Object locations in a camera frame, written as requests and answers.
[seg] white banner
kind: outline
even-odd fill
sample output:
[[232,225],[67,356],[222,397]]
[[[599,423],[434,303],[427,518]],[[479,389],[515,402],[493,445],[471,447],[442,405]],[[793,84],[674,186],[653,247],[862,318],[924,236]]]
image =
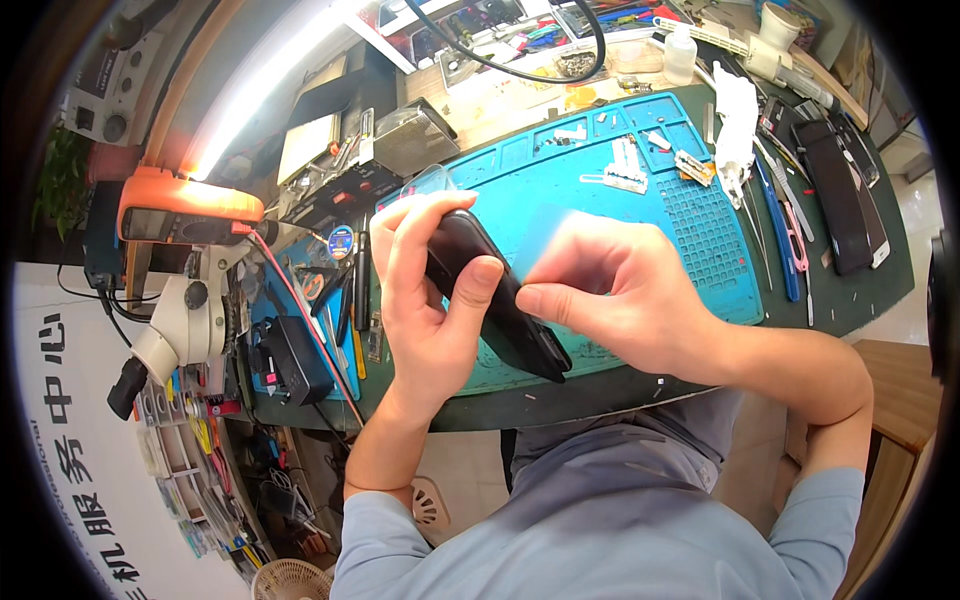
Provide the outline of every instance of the white banner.
[[[147,474],[137,423],[107,405],[130,351],[98,300],[62,292],[56,267],[18,263],[17,372],[33,456],[91,576],[122,600],[246,598],[247,584],[214,552],[197,559]],[[82,270],[68,287],[91,293]],[[143,325],[118,319],[134,340]]]

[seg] white bottle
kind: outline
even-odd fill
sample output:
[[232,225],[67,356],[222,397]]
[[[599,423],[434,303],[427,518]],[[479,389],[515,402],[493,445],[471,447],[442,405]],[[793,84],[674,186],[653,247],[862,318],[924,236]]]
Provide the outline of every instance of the white bottle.
[[697,42],[690,37],[690,26],[678,23],[677,30],[663,41],[663,76],[673,85],[690,85],[693,64],[697,60]]

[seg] light blue shirt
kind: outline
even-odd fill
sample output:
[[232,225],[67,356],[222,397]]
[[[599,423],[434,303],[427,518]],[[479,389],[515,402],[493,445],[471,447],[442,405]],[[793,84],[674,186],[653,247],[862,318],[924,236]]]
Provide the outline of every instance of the light blue shirt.
[[357,493],[331,598],[832,597],[863,473],[805,478],[765,540],[704,491],[710,467],[650,429],[594,429],[524,468],[503,507],[432,551],[399,501]]

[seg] hand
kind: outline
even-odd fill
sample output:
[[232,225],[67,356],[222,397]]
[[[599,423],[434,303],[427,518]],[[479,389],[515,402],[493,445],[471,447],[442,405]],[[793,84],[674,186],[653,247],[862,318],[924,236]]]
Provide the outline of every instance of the hand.
[[380,277],[383,327],[394,352],[391,397],[401,413],[428,423],[467,383],[477,358],[480,325],[503,264],[471,260],[457,277],[449,310],[426,278],[426,245],[441,218],[470,208],[476,192],[418,194],[391,204],[370,221],[373,266]]
[[720,384],[727,324],[700,301],[659,228],[591,215],[567,219],[516,295],[645,372]]

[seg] green leaves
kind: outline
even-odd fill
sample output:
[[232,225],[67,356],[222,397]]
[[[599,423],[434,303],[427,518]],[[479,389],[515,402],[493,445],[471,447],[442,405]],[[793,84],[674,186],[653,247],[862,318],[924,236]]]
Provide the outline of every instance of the green leaves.
[[82,135],[56,126],[50,130],[47,151],[40,171],[32,227],[39,215],[53,218],[57,232],[66,232],[86,213],[86,159],[93,142]]

